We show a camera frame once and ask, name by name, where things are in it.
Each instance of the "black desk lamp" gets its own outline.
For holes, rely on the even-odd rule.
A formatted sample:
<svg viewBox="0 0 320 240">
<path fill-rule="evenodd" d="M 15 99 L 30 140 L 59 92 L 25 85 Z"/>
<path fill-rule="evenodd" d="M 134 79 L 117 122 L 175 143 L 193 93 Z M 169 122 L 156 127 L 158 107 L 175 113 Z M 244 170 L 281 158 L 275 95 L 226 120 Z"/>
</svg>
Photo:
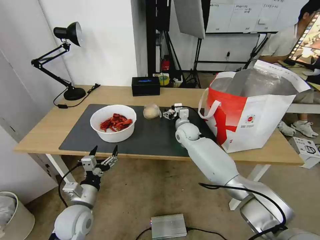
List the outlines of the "black desk lamp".
<svg viewBox="0 0 320 240">
<path fill-rule="evenodd" d="M 47 62 L 50 62 L 51 60 L 69 51 L 71 44 L 67 42 L 67 39 L 69 39 L 75 45 L 80 47 L 80 43 L 82 42 L 82 31 L 81 31 L 80 24 L 78 22 L 74 22 L 74 23 L 71 23 L 67 28 L 55 27 L 53 29 L 53 34 L 57 38 L 59 38 L 61 42 L 63 42 L 63 44 L 53 49 L 52 51 L 46 53 L 45 55 L 32 60 L 31 64 L 35 68 L 38 68 L 40 71 L 44 72 L 45 74 L 49 75 L 50 77 L 52 77 L 53 79 L 57 80 L 59 83 L 67 87 L 67 90 L 63 94 L 66 100 L 73 101 L 73 100 L 81 99 L 86 95 L 86 91 L 84 89 L 75 88 L 74 86 L 72 86 L 71 82 L 62 79 L 57 75 L 54 75 L 52 72 L 48 71 L 43 67 L 43 65 L 45 65 Z M 46 57 L 60 48 L 63 48 L 64 51 L 53 57 Z"/>
</svg>

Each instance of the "person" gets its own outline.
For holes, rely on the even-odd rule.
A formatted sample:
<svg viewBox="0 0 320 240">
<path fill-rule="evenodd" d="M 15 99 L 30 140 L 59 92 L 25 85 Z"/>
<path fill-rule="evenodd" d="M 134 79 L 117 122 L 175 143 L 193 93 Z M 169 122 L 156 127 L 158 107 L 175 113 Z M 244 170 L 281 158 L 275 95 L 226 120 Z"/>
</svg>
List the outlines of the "person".
<svg viewBox="0 0 320 240">
<path fill-rule="evenodd" d="M 287 59 L 291 50 L 295 46 L 300 36 L 304 33 L 305 28 L 314 16 L 314 13 L 320 8 L 320 1 L 310 0 L 304 5 L 300 11 L 298 23 L 289 28 L 279 31 L 266 43 L 259 60 L 268 63 L 277 63 L 279 60 Z M 297 94 L 294 103 L 320 104 L 319 92 L 314 92 L 312 89 Z M 294 136 L 296 131 L 303 135 L 314 138 L 318 133 L 311 128 L 313 123 L 308 121 L 307 114 L 298 114 L 298 120 L 291 127 L 287 126 L 283 121 L 278 124 L 278 129 L 287 136 Z"/>
</svg>

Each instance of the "lamp base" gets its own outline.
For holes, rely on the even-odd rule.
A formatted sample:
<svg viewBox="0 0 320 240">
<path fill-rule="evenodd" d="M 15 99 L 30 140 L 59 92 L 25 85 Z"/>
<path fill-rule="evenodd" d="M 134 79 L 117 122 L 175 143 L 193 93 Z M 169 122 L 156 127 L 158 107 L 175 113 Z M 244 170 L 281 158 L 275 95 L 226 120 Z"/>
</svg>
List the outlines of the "lamp base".
<svg viewBox="0 0 320 240">
<path fill-rule="evenodd" d="M 68 101 L 75 101 L 83 98 L 86 94 L 87 93 L 83 88 L 68 88 L 63 96 Z"/>
</svg>

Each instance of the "black desk mat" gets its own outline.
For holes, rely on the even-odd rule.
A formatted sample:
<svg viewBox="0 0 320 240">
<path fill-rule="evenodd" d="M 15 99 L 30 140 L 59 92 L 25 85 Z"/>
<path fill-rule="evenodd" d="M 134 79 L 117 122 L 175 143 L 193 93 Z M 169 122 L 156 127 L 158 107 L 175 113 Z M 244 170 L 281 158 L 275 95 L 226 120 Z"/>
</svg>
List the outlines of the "black desk mat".
<svg viewBox="0 0 320 240">
<path fill-rule="evenodd" d="M 90 118 L 93 113 L 105 106 L 107 105 L 88 105 L 59 149 L 90 152 L 98 145 L 98 152 L 111 153 L 118 145 L 118 151 L 122 154 L 188 156 L 187 150 L 181 147 L 175 138 L 175 121 L 163 117 L 147 120 L 143 117 L 143 106 L 129 106 L 135 110 L 137 121 L 134 132 L 128 139 L 118 143 L 103 141 L 90 126 Z M 199 127 L 204 136 L 215 140 L 207 124 L 192 110 L 189 111 L 189 120 Z"/>
</svg>

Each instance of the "white shirt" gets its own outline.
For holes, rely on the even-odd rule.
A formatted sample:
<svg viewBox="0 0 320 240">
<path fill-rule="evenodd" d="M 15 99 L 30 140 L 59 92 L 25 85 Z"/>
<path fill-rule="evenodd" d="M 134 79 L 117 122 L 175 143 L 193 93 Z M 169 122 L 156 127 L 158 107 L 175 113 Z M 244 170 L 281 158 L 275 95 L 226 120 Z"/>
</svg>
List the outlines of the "white shirt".
<svg viewBox="0 0 320 240">
<path fill-rule="evenodd" d="M 277 32 L 266 43 L 261 56 L 282 57 L 288 55 L 298 41 L 298 24 Z"/>
</svg>

